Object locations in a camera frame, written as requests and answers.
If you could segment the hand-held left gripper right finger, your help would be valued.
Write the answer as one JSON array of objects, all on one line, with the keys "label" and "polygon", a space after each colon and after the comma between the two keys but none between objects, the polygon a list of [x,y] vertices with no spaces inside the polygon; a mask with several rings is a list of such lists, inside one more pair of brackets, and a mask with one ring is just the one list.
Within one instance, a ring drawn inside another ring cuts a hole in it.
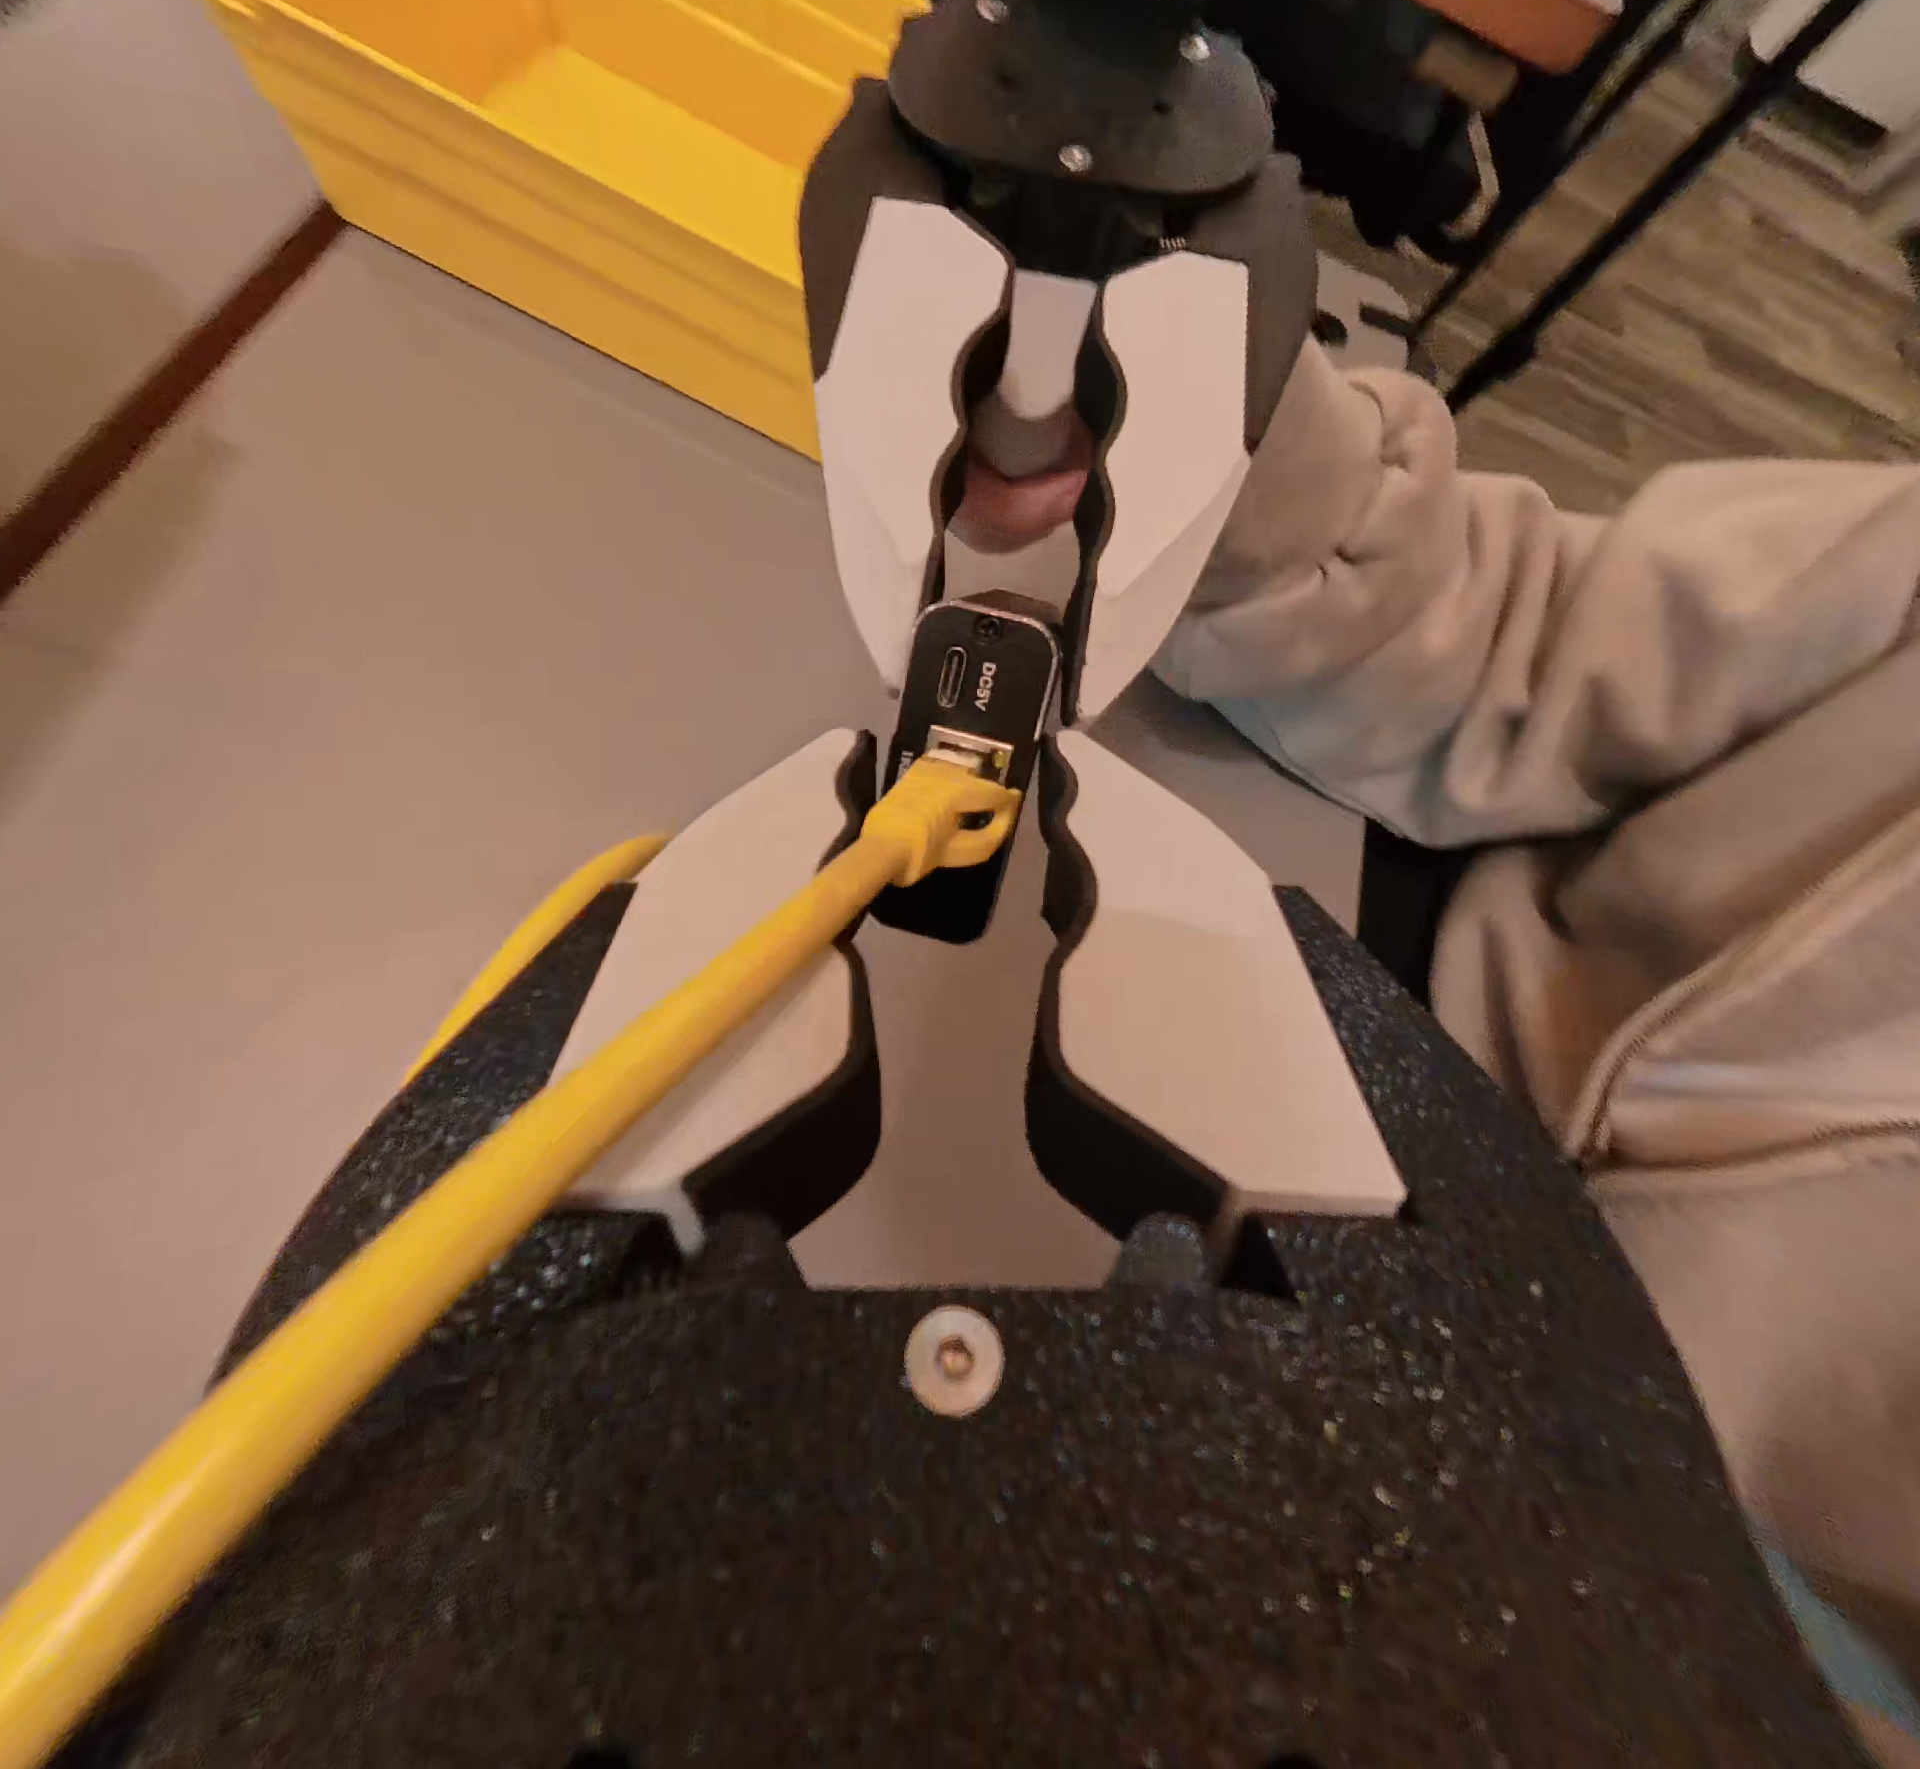
[{"label": "hand-held left gripper right finger", "polygon": [[1122,1241],[1230,1260],[1267,1217],[1395,1220],[1406,1184],[1267,872],[1087,733],[1039,769],[1051,954],[1027,1064],[1039,1173]]}]

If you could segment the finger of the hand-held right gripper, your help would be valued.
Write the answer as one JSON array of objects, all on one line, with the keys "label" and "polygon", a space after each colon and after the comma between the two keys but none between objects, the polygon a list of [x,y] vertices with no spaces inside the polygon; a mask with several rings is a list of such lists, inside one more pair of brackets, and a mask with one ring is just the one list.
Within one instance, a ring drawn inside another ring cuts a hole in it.
[{"label": "finger of the hand-held right gripper", "polygon": [[1106,411],[1072,530],[1061,718],[1099,720],[1189,605],[1249,471],[1246,265],[1179,251],[1106,283],[1087,349]]},{"label": "finger of the hand-held right gripper", "polygon": [[839,585],[887,691],[905,684],[944,571],[967,370],[1011,289],[1011,263],[968,218],[906,198],[871,205],[813,408]]}]

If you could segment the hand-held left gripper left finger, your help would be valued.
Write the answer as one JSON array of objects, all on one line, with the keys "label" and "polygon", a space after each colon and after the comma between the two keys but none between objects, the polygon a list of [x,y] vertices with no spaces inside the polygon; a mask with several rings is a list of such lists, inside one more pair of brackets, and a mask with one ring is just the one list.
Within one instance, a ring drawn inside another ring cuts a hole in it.
[{"label": "hand-held left gripper left finger", "polygon": [[[637,872],[553,1079],[802,888],[874,799],[874,735],[835,728],[675,835]],[[566,1203],[661,1219],[682,1253],[731,1214],[788,1240],[851,1193],[878,1142],[871,987],[842,940],[642,1114]]]}]

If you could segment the black ethernet splitter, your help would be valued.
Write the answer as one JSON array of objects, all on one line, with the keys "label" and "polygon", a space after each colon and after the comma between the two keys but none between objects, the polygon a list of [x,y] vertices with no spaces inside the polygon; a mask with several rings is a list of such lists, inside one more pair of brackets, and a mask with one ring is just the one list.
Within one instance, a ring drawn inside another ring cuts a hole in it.
[{"label": "black ethernet splitter", "polygon": [[[933,751],[968,754],[1026,792],[1061,680],[1060,617],[1008,589],[930,605],[913,631],[895,735],[878,772],[891,789]],[[902,933],[971,945],[992,921],[1013,853],[1005,837],[974,866],[941,868],[877,896],[874,920]]]}]

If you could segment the yellow plastic bin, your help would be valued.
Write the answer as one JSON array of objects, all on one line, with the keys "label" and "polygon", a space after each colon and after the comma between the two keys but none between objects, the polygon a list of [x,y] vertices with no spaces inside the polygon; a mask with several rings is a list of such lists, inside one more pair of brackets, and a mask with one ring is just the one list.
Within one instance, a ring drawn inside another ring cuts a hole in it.
[{"label": "yellow plastic bin", "polygon": [[202,0],[353,226],[818,458],[802,174],[928,0]]}]

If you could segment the person's right hand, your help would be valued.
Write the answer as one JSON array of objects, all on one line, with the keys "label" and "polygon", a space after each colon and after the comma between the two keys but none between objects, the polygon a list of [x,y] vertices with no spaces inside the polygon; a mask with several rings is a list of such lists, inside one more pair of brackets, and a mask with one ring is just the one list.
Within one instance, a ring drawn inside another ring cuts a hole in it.
[{"label": "person's right hand", "polygon": [[1067,432],[1064,452],[1037,471],[1008,474],[973,444],[961,500],[948,532],[984,556],[1002,556],[1067,526],[1084,495],[1092,447],[1084,428]]}]

